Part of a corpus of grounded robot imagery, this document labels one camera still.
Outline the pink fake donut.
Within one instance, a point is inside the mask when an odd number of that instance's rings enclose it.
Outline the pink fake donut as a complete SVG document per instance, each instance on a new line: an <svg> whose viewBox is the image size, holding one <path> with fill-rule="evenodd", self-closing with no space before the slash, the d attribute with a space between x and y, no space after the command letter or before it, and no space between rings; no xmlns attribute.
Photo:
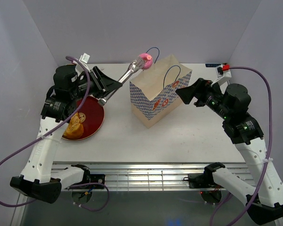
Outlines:
<svg viewBox="0 0 283 226"><path fill-rule="evenodd" d="M148 53L142 53L138 56L138 68L147 70L152 66L153 58Z"/></svg>

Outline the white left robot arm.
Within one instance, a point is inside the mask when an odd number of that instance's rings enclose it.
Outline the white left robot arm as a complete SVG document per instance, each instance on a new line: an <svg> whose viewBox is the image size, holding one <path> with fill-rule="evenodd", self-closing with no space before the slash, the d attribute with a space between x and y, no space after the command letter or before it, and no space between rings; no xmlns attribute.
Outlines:
<svg viewBox="0 0 283 226"><path fill-rule="evenodd" d="M76 64L58 67L53 76L54 86L46 95L32 153L20 175L12 177L10 186L25 196L47 203L54 203L61 191L72 185L86 188L91 177L83 165L72 165L54 176L51 174L57 148L77 111L77 102L92 95L104 106L134 73L151 64L151 60L139 55L117 81L96 66L89 69L82 58Z"/></svg>

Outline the blue patterned paper bag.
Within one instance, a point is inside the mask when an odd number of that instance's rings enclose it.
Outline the blue patterned paper bag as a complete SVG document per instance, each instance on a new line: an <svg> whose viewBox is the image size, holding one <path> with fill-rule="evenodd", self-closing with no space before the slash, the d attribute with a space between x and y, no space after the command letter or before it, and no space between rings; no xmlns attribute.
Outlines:
<svg viewBox="0 0 283 226"><path fill-rule="evenodd" d="M132 113L149 129L182 103L176 90L187 87L191 75L173 54L158 60L130 81Z"/></svg>

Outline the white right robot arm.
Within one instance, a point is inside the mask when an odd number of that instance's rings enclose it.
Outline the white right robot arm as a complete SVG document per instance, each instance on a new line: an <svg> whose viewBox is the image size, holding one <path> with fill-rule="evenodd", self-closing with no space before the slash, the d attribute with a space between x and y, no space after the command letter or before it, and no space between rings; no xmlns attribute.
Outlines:
<svg viewBox="0 0 283 226"><path fill-rule="evenodd" d="M223 129L248 166L255 183L260 182L264 165L267 166L258 193L255 187L235 176L225 165L215 162L205 167L203 182L209 187L220 185L242 204L250 204L250 218L258 225L283 217L283 182L270 158L264 134L255 118L248 113L251 97L240 84L230 84L222 92L217 83L199 78L188 87L176 90L185 104L193 98L196 107L207 106L223 119Z"/></svg>

